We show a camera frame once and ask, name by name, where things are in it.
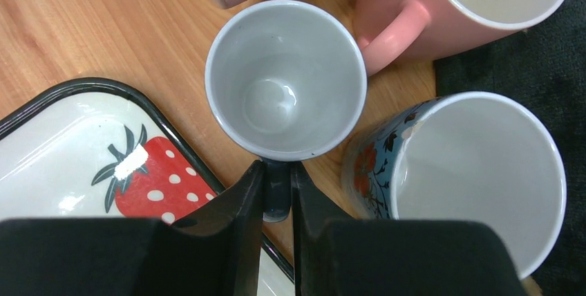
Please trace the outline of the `black floral plush blanket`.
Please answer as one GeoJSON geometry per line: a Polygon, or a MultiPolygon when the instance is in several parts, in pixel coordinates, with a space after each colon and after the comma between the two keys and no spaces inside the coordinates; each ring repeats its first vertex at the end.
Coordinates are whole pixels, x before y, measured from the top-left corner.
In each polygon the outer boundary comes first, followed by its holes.
{"type": "Polygon", "coordinates": [[[565,0],[542,23],[434,62],[436,91],[490,91],[538,116],[567,175],[563,228],[533,278],[546,295],[585,294],[585,0],[565,0]]]}

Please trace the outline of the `grey blue dotted mug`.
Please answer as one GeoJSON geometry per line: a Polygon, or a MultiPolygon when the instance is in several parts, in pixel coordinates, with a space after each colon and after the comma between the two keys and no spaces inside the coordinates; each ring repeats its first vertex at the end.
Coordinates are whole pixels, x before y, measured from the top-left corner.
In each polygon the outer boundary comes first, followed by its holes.
{"type": "Polygon", "coordinates": [[[363,57],[328,12],[293,0],[252,5],[214,39],[205,64],[209,107],[223,131],[266,164],[263,218],[287,218],[290,167],[338,146],[367,93],[363,57]]]}

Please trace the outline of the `white strawberry tray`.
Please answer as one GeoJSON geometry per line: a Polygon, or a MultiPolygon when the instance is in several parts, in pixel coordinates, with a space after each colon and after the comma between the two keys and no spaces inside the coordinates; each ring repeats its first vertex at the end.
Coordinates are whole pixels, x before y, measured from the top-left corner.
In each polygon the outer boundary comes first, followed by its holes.
{"type": "MultiPolygon", "coordinates": [[[[11,219],[158,219],[172,225],[222,183],[141,92],[82,78],[1,121],[1,223],[11,219]]],[[[292,267],[263,239],[257,293],[293,295],[292,267]]]]}

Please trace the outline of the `pink round mug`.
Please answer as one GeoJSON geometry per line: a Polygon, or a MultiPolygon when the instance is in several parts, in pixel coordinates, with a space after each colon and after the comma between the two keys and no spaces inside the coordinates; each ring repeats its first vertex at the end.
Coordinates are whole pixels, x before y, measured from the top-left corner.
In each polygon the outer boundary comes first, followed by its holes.
{"type": "Polygon", "coordinates": [[[551,16],[564,0],[357,0],[353,28],[366,70],[471,50],[551,16]]]}

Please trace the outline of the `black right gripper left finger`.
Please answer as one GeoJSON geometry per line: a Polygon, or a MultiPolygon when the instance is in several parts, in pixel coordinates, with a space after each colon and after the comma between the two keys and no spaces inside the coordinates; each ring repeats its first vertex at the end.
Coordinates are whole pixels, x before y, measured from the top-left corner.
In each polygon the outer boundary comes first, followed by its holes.
{"type": "Polygon", "coordinates": [[[255,295],[265,165],[177,223],[1,223],[2,295],[255,295]]]}

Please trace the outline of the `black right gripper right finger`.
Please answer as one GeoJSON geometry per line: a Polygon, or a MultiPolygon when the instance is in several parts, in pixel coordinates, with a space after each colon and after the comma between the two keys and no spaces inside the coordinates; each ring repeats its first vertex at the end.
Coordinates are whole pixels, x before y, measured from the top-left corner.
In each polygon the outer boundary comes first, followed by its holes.
{"type": "Polygon", "coordinates": [[[524,295],[496,233],[471,221],[354,219],[291,166],[297,295],[524,295]]]}

